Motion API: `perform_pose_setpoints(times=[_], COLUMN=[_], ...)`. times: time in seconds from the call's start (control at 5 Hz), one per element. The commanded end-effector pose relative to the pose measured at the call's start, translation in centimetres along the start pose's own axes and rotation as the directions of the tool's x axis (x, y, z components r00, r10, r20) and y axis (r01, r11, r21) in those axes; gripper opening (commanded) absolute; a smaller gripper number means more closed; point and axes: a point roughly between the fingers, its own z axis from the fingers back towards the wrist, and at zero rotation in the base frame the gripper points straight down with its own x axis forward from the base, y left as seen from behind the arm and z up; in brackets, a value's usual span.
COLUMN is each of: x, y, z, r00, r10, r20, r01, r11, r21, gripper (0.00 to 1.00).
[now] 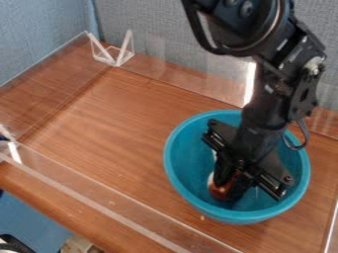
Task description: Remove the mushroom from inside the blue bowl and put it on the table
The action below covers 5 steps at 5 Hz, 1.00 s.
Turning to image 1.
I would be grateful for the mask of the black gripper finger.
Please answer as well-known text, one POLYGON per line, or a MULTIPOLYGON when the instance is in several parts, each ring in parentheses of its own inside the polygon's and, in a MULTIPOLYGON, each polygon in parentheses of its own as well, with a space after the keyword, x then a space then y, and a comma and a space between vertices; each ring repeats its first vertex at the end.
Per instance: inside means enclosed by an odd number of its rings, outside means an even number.
POLYGON ((226 200, 228 202, 238 201, 254 184, 255 176, 248 172, 236 170, 226 182, 226 200))
POLYGON ((235 161, 231 154, 226 151, 218 152, 212 179, 218 188, 230 187, 235 171, 235 161))

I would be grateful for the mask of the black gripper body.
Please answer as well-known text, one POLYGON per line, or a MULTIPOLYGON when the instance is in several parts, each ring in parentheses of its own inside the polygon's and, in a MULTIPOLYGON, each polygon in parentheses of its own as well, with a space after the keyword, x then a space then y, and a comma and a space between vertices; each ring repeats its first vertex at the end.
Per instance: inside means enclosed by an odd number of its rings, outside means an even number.
POLYGON ((202 139, 215 151, 215 156, 222 151, 231 154, 235 169, 255 176, 252 187, 258 186, 279 201, 294 184, 294 178, 282 164, 276 144, 272 147, 267 143, 259 144, 259 139, 250 136, 242 126, 231 126, 215 119, 207 122, 202 139))

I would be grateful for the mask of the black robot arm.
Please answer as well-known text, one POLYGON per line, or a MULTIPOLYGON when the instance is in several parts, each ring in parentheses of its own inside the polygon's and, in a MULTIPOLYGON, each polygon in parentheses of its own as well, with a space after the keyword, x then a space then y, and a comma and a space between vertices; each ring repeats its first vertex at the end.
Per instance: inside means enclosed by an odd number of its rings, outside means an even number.
POLYGON ((211 119, 203 141, 216 154, 208 189, 224 202, 258 186, 280 199, 294 179, 278 156, 290 123, 316 107, 324 45, 294 14, 292 0, 180 0, 199 45, 258 64, 255 90, 238 126, 211 119))

